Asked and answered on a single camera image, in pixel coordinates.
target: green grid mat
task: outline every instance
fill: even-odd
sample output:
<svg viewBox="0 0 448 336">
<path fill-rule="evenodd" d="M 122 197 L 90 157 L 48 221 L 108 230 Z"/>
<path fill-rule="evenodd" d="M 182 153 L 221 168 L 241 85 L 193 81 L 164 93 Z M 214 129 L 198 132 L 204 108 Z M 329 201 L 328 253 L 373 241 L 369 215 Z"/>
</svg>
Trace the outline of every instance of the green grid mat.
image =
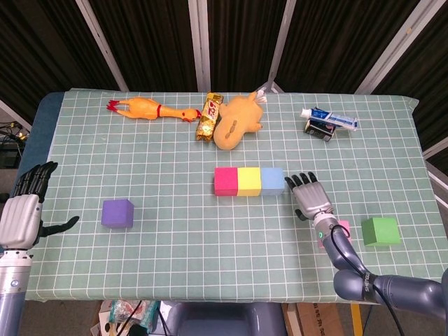
<svg viewBox="0 0 448 336">
<path fill-rule="evenodd" d="M 334 267 L 310 222 L 281 196 L 215 197 L 217 166 L 313 171 L 351 224 L 352 243 L 377 274 L 440 280 L 448 243 L 411 117 L 417 101 L 398 96 L 268 94 L 263 129 L 232 151 L 195 140 L 196 122 L 133 120 L 105 109 L 143 95 L 202 109 L 205 94 L 72 90 L 52 142 L 53 173 L 43 220 L 79 215 L 76 227 L 41 239 L 27 297 L 163 298 L 215 301 L 340 300 Z M 224 94 L 228 102 L 233 94 Z M 357 116 L 360 129 L 326 143 L 305 134 L 303 107 Z M 129 198 L 134 227 L 100 224 L 102 202 Z M 366 247 L 361 221 L 397 218 L 402 244 Z"/>
</svg>

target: gray robot arm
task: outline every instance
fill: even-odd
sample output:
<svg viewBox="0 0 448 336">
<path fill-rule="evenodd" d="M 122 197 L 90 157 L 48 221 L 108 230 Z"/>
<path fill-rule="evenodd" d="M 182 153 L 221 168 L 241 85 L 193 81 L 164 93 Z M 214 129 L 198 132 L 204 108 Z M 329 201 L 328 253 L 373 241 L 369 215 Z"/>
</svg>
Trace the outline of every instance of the gray robot arm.
<svg viewBox="0 0 448 336">
<path fill-rule="evenodd" d="M 448 321 L 448 270 L 444 273 L 442 284 L 428 279 L 372 274 L 364 266 L 347 239 L 346 232 L 337 222 L 331 201 L 315 175 L 309 173 L 308 178 L 301 173 L 300 177 L 292 175 L 291 178 L 286 178 L 286 182 L 299 206 L 296 210 L 297 216 L 301 220 L 313 220 L 316 233 L 332 264 L 339 270 L 333 281 L 336 294 L 345 300 L 370 301 L 385 305 L 384 299 L 374 290 L 376 286 L 388 303 L 396 309 L 436 316 Z"/>
<path fill-rule="evenodd" d="M 8 199 L 0 219 L 0 336 L 16 336 L 25 304 L 32 259 L 27 251 L 39 241 L 73 227 L 75 216 L 63 225 L 43 227 L 42 203 L 48 179 L 57 163 L 37 165 L 23 174 L 13 197 Z"/>
</svg>

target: orange plush toy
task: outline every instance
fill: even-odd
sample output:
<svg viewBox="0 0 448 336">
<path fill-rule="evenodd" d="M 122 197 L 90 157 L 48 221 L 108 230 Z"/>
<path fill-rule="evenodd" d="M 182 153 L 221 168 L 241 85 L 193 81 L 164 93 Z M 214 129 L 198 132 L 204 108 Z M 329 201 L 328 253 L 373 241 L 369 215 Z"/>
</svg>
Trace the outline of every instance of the orange plush toy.
<svg viewBox="0 0 448 336">
<path fill-rule="evenodd" d="M 125 111 L 117 109 L 116 106 L 119 104 L 128 105 L 129 110 Z M 128 100 L 110 100 L 106 108 L 128 118 L 145 118 L 149 120 L 154 120 L 159 117 L 174 117 L 191 122 L 201 116 L 201 113 L 194 108 L 178 110 L 163 106 L 152 99 L 143 97 L 136 97 Z"/>
<path fill-rule="evenodd" d="M 248 97 L 236 96 L 229 104 L 221 104 L 221 121 L 216 126 L 213 140 L 220 149 L 230 150 L 243 139 L 244 133 L 257 132 L 263 127 L 259 121 L 263 109 L 258 103 L 265 103 L 263 91 L 252 92 Z"/>
</svg>

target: toothpaste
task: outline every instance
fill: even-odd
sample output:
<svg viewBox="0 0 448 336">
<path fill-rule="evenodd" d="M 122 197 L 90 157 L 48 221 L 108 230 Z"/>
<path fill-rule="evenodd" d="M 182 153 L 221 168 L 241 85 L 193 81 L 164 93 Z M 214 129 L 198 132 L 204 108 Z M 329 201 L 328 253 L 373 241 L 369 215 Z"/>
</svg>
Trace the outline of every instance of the toothpaste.
<svg viewBox="0 0 448 336">
<path fill-rule="evenodd" d="M 358 119 L 337 115 L 319 108 L 303 108 L 301 116 L 306 119 L 316 120 L 323 123 L 332 124 L 337 127 L 343 127 L 351 131 L 356 131 Z"/>
</svg>

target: silver robotic hand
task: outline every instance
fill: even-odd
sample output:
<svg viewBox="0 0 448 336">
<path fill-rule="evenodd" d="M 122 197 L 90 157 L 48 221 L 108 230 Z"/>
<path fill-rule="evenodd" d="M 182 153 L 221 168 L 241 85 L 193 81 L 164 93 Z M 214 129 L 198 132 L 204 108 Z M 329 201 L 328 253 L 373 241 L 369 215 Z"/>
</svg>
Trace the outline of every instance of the silver robotic hand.
<svg viewBox="0 0 448 336">
<path fill-rule="evenodd" d="M 448 270 L 443 275 L 442 284 L 428 279 L 377 276 L 369 272 L 347 239 L 348 232 L 333 215 L 333 205 L 323 186 L 313 173 L 308 175 L 301 173 L 300 177 L 292 175 L 285 180 L 297 201 L 295 212 L 298 218 L 313 221 L 331 262 L 339 270 L 333 281 L 336 294 L 346 300 L 379 303 L 389 309 L 409 310 L 448 322 Z"/>
<path fill-rule="evenodd" d="M 18 334 L 20 316 L 25 303 L 29 272 L 32 265 L 27 250 L 47 237 L 72 228 L 79 217 L 63 225 L 43 227 L 42 203 L 48 179 L 57 163 L 37 165 L 23 174 L 8 199 L 0 219 L 0 336 Z"/>
</svg>

